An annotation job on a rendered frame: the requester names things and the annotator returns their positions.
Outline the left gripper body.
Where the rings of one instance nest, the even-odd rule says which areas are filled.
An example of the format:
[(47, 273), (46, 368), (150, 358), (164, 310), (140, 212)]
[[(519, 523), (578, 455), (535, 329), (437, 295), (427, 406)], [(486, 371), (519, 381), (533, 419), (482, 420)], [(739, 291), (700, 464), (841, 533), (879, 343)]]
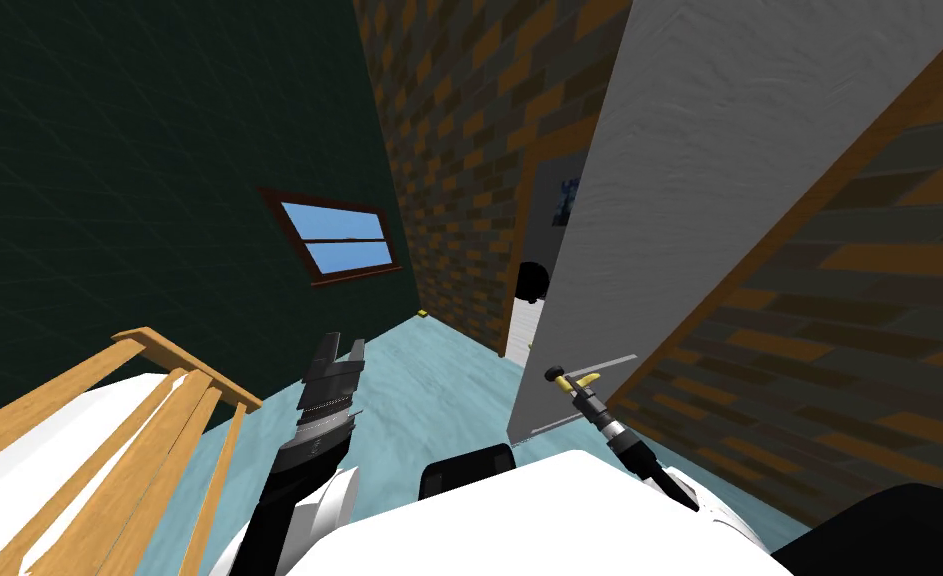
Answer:
[(351, 397), (363, 370), (363, 361), (314, 361), (304, 377), (298, 409), (306, 413), (308, 410)]

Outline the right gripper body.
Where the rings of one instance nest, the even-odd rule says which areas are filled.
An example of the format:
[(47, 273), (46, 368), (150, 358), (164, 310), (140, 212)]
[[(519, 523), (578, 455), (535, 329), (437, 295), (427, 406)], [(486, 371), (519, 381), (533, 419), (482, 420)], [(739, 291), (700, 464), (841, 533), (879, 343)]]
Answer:
[(581, 390), (577, 394), (577, 410), (601, 434), (622, 434), (622, 424), (610, 415), (606, 405), (597, 398), (592, 390)]

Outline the brown framed window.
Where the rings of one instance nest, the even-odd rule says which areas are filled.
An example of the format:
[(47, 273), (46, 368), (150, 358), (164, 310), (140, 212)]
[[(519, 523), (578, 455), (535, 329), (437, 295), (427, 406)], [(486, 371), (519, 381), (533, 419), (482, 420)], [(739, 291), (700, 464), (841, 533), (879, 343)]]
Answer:
[(313, 287), (402, 269), (383, 209), (267, 187), (257, 191)]

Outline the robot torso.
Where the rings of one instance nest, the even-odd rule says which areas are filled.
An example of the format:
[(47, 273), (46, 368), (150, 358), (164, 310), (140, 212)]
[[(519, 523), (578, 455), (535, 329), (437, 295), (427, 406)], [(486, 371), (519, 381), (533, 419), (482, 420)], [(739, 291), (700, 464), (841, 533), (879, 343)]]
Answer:
[(792, 576), (680, 470), (690, 510), (581, 450), (342, 526), (288, 576)]

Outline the black round object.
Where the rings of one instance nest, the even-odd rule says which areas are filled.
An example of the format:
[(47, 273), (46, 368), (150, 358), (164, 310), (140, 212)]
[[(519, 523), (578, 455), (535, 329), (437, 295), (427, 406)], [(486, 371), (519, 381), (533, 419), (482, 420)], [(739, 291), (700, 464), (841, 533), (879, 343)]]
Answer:
[(550, 274), (546, 266), (536, 261), (523, 261), (519, 265), (515, 298), (529, 303), (543, 299), (550, 285)]

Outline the wooden bed with white mattress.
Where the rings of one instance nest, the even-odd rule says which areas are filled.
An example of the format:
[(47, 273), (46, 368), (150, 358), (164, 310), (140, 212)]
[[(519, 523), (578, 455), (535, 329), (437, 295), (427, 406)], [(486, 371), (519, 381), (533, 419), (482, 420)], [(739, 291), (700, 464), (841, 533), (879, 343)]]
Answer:
[(0, 576), (135, 576), (216, 406), (227, 437), (176, 576), (198, 576), (260, 401), (148, 327), (0, 408)]

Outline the grey door leaf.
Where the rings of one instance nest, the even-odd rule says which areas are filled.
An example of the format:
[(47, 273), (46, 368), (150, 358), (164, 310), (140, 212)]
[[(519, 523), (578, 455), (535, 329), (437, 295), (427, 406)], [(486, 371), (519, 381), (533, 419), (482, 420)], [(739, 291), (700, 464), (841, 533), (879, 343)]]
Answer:
[(943, 0), (635, 0), (506, 433), (610, 400), (943, 91)]

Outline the blue wall picture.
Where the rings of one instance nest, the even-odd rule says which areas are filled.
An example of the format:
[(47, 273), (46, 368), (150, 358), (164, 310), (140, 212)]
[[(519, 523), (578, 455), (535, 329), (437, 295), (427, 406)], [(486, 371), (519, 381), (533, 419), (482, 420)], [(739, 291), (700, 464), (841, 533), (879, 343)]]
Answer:
[(574, 206), (577, 188), (579, 188), (580, 178), (572, 178), (561, 181), (560, 192), (552, 224), (554, 227), (566, 227), (569, 221), (571, 211)]

